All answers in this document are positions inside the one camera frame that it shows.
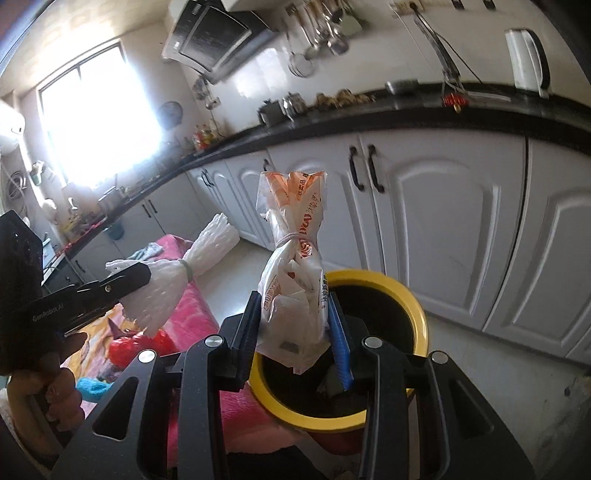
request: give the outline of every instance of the window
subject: window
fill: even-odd
[[[96,187],[158,150],[160,126],[119,45],[76,64],[40,95],[66,181]]]

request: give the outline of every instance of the tied plastic bag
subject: tied plastic bag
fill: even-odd
[[[324,216],[326,173],[262,173],[257,211],[267,219],[275,251],[263,270],[261,324],[256,349],[273,360],[308,370],[330,343],[327,285],[316,247]]]
[[[121,299],[124,315],[134,321],[144,335],[153,338],[173,314],[187,283],[218,263],[234,248],[240,237],[238,230],[218,213],[204,228],[182,260],[142,262],[149,266],[150,282]],[[136,264],[137,260],[115,260],[106,269],[116,273]]]

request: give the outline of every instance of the yellow trash can rim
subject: yellow trash can rim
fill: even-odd
[[[382,273],[367,270],[328,272],[326,280],[329,287],[342,285],[369,287],[393,298],[404,309],[410,319],[414,336],[414,354],[427,356],[429,338],[425,313],[417,299],[404,285]],[[286,407],[274,397],[268,388],[262,374],[262,355],[259,353],[255,353],[249,383],[256,399],[271,415],[295,428],[308,432],[338,433],[356,430],[365,424],[366,410],[346,417],[327,419],[302,415]],[[412,393],[411,389],[407,390],[408,396]]]

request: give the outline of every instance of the pink towel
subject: pink towel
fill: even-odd
[[[164,247],[164,252],[155,260],[182,258],[190,246],[190,242],[187,244],[185,240],[172,235],[162,237],[157,243]],[[181,351],[219,330],[201,292],[193,283],[187,285],[164,329]],[[274,421],[254,399],[248,385],[238,393],[221,392],[220,406],[227,452],[271,453],[291,446],[302,438],[301,433]],[[169,466],[177,464],[177,409],[178,397],[173,400],[168,428]]]

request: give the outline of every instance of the pink blanket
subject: pink blanket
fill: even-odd
[[[162,237],[157,243],[164,247],[164,252],[155,260],[182,258],[190,246],[172,235]],[[193,283],[187,286],[164,329],[181,351],[219,330],[201,292]],[[274,421],[254,399],[248,385],[238,393],[221,392],[220,406],[227,452],[271,453],[291,446],[301,438],[299,432]],[[173,466],[176,463],[177,423],[176,408],[173,408],[168,430],[168,464]]]

